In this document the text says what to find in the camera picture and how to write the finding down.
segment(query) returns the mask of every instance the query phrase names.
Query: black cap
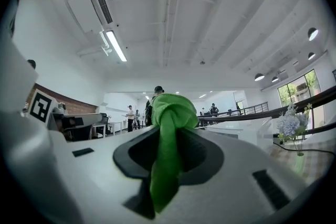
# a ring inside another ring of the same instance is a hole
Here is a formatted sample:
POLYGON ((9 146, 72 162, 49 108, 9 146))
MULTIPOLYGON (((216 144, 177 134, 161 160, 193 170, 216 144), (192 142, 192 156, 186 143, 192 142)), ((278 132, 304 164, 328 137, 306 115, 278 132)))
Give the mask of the black cap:
POLYGON ((36 63, 34 60, 28 60, 27 62, 29 62, 34 69, 36 68, 36 63))
POLYGON ((161 86, 156 86, 155 89, 154 89, 154 92, 155 92, 155 93, 158 93, 158 92, 164 92, 164 90, 162 89, 161 86))

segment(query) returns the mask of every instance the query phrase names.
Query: green cloth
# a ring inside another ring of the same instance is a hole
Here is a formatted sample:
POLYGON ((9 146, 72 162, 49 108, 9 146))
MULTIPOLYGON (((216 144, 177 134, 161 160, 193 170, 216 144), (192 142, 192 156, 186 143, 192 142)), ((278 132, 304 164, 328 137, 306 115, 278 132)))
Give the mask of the green cloth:
POLYGON ((177 152, 176 130, 194 128, 198 123, 196 109, 186 97, 163 93, 153 100, 152 122, 160 126, 159 148, 151 172, 150 192, 154 210, 161 212, 178 190, 181 171, 177 152))

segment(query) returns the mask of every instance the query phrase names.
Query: flower vase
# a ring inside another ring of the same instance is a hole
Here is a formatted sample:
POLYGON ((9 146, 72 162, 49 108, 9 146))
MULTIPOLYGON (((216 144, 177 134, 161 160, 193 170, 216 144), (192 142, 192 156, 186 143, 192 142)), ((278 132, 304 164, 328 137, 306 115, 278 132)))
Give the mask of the flower vase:
POLYGON ((305 164, 306 164, 306 156, 300 152, 299 155, 298 154, 296 155, 296 159, 292 169, 299 176, 302 176, 303 170, 305 169, 305 164))

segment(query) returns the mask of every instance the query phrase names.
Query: ceiling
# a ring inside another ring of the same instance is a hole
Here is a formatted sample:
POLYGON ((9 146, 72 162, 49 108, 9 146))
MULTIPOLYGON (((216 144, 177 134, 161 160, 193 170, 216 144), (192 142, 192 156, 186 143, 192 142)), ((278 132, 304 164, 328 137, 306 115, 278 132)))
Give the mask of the ceiling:
MULTIPOLYGON (((214 95, 218 94, 220 92, 218 91, 213 91, 213 92, 179 92, 179 95, 182 95, 184 97, 187 97, 189 100, 191 101, 204 101, 207 100, 208 98, 213 97, 214 95)), ((146 95, 149 98, 152 98, 154 95, 154 92, 146 92, 146 94, 142 93, 142 92, 128 92, 128 95, 130 95, 131 97, 133 97, 136 100, 146 100, 146 95)))
MULTIPOLYGON (((311 63, 309 52, 316 58, 322 55, 331 18, 323 0, 107 0, 113 20, 107 24, 97 0, 92 2, 102 28, 115 32, 128 60, 122 63, 115 51, 108 57, 100 49, 90 51, 97 43, 103 45, 92 33, 94 27, 90 29, 98 19, 77 6, 74 16, 84 16, 85 26, 77 19, 89 40, 83 42, 81 58, 99 66, 108 78, 165 76, 169 70, 192 73, 202 68, 216 72, 214 79, 230 73, 237 81, 247 81, 244 86, 256 88, 271 85, 269 77, 288 64, 299 61, 294 69, 302 70, 311 63), (311 42, 310 27, 319 29, 311 42), (259 72, 267 79, 254 82, 259 72)), ((281 79, 287 77, 286 72, 281 74, 281 79)))

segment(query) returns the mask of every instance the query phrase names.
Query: glass window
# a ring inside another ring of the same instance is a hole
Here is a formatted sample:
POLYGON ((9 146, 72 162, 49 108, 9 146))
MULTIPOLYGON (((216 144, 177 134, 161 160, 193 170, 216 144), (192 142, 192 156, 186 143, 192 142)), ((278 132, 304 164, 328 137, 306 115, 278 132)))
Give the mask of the glass window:
MULTIPOLYGON (((321 93, 321 88, 315 70, 311 70, 304 76, 278 88, 278 91, 281 105, 287 106, 291 103, 297 103, 321 93)), ((314 108, 312 112, 310 111, 309 113, 308 129, 323 126, 323 106, 314 108)))
POLYGON ((279 91, 282 106, 287 106, 292 103, 289 97, 289 90, 288 90, 287 85, 278 88, 278 91, 279 91))

